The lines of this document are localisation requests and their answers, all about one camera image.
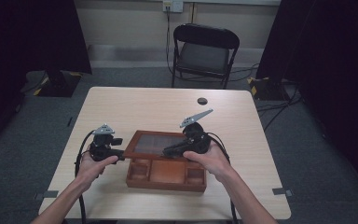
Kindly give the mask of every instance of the table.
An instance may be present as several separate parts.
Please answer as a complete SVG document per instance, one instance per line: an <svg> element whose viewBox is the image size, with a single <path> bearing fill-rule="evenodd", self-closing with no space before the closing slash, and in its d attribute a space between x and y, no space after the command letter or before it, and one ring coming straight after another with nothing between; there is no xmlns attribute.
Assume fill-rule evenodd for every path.
<svg viewBox="0 0 358 224"><path fill-rule="evenodd" d="M197 100L204 97L207 105ZM248 91L94 87L77 118L48 190L61 193L74 179L74 161L84 137L107 123L115 137L123 138L117 149L125 149L136 130L177 132L179 124L209 108L213 112L199 120L206 132L224 142L232 166L258 200L277 219L291 216L255 104ZM108 166L83 194L87 217L139 220L228 220L229 198L224 187L208 172L203 193L157 189L131 189L126 185L129 159ZM44 199L39 212L54 199ZM67 218L80 218L78 203Z"/></svg>

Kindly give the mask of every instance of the human hand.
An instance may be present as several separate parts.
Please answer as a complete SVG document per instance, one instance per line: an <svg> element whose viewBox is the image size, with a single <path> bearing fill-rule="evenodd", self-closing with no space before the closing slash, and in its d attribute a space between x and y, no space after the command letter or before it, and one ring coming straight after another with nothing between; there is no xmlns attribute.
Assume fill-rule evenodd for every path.
<svg viewBox="0 0 358 224"><path fill-rule="evenodd" d="M220 182L222 177L232 169L222 150L214 141L211 141L208 151L204 154L199 154L194 151L185 151L183 156L191 161L199 162Z"/></svg>
<svg viewBox="0 0 358 224"><path fill-rule="evenodd" d="M86 151L80 163L79 172L77 173L76 180L80 181L83 185L83 191L88 190L91 187L91 183L101 175L104 168L117 161L117 156L111 156L103 161L95 161L92 159L90 153Z"/></svg>

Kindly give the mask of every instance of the wooden box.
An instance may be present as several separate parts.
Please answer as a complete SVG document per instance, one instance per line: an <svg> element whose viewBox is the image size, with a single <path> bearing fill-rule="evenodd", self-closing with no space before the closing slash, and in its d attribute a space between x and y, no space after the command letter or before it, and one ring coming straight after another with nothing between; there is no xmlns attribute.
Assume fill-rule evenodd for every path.
<svg viewBox="0 0 358 224"><path fill-rule="evenodd" d="M124 157L131 158L127 186L205 191L206 171L202 165L186 158L169 159L162 155L163 148L184 139L182 133L137 131L124 152Z"/></svg>

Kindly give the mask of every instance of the black chair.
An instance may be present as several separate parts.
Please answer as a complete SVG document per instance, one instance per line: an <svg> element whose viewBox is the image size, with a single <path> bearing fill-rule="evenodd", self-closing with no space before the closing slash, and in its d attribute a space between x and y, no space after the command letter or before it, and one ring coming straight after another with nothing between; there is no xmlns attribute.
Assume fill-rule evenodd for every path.
<svg viewBox="0 0 358 224"><path fill-rule="evenodd" d="M222 79L227 87L232 64L240 46L238 37L227 29L186 23L173 31L175 44L173 56L172 88L175 71Z"/></svg>

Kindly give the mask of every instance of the baseboard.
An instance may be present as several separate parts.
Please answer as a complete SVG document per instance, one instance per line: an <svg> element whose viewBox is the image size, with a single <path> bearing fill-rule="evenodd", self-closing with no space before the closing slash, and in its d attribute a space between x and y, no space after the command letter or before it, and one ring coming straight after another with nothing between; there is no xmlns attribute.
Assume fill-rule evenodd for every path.
<svg viewBox="0 0 358 224"><path fill-rule="evenodd" d="M239 49L234 67L250 67L259 63L264 49ZM164 48L116 47L89 45L91 67L165 67L167 54ZM169 65L172 66L173 49L170 49Z"/></svg>

